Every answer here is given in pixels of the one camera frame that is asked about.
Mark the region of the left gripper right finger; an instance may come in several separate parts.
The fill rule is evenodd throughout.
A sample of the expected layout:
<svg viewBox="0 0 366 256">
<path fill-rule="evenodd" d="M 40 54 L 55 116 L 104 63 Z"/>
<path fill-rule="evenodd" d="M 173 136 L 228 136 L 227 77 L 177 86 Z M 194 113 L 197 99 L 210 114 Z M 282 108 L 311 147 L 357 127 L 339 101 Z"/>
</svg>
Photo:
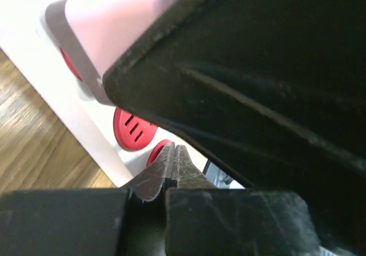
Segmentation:
<svg viewBox="0 0 366 256">
<path fill-rule="evenodd" d="M 178 0 L 105 73 L 108 98 L 365 249 L 365 0 Z"/>
</svg>

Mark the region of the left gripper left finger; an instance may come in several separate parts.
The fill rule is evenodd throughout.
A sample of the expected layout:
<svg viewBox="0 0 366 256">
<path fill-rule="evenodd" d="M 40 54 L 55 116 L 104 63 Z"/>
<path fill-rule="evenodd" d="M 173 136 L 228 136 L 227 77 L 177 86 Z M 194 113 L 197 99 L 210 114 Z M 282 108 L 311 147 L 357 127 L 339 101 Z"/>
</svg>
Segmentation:
<svg viewBox="0 0 366 256">
<path fill-rule="evenodd" d="M 214 189 L 215 186 L 193 164 L 187 148 L 171 142 L 123 188 L 131 190 L 140 200 L 151 202 L 164 195 L 169 188 Z"/>
</svg>

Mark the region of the white power strip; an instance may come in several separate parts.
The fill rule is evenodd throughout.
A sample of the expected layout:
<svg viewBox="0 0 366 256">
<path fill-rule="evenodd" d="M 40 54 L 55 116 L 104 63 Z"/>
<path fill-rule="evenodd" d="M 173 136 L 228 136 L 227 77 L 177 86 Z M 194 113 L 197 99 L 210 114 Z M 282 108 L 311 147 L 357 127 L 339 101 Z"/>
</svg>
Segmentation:
<svg viewBox="0 0 366 256">
<path fill-rule="evenodd" d="M 56 1 L 60 0 L 1 0 L 1 49 L 108 178 L 123 186 L 146 168 L 151 151 L 163 140 L 179 145 L 184 141 L 158 129 L 141 150 L 125 150 L 118 144 L 115 106 L 103 105 L 86 93 L 45 27 L 45 10 Z"/>
</svg>

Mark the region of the pink plug adapter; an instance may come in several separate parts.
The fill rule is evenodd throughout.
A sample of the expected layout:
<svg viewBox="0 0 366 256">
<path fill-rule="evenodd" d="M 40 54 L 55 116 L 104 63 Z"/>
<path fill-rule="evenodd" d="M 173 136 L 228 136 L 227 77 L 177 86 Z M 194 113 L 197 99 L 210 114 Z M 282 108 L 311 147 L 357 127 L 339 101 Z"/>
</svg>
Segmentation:
<svg viewBox="0 0 366 256">
<path fill-rule="evenodd" d="M 88 95 L 112 102 L 102 77 L 176 0 L 60 0 L 45 10 L 45 27 Z"/>
</svg>

